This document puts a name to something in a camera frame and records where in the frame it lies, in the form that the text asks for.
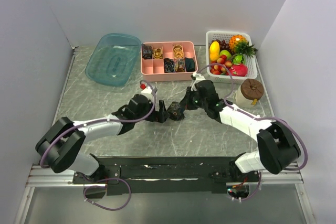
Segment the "dark patterned necktie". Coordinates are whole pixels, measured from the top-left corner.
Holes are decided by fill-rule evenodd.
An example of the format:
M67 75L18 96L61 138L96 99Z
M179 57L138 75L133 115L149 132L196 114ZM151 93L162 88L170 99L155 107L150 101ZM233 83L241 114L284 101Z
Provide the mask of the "dark patterned necktie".
M180 121L185 118L184 108L178 102L172 102L167 111L169 113L169 118L173 121Z

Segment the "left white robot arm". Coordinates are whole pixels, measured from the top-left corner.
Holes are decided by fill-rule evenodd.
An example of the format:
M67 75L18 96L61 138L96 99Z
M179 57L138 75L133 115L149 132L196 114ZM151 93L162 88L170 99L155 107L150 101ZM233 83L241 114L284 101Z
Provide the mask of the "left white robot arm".
M159 101L157 110L155 101L142 94L136 94L128 104L102 118L75 122L62 117L35 146L41 156L39 164L41 168L51 168L54 173L70 169L83 174L92 183L98 183L106 177L106 169L93 154L80 152L84 143L122 135L143 120L164 123L168 118L163 100Z

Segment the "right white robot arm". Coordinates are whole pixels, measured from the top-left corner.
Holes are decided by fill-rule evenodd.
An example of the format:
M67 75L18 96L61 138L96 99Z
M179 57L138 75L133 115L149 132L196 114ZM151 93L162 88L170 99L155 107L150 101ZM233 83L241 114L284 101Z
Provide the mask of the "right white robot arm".
M187 87L180 102L186 110L203 109L218 123L246 134L258 145L258 150L238 155L230 167L230 177L243 180L249 172L267 170L279 174L301 156L301 149L292 131L276 119L263 119L219 98L214 84L202 80Z

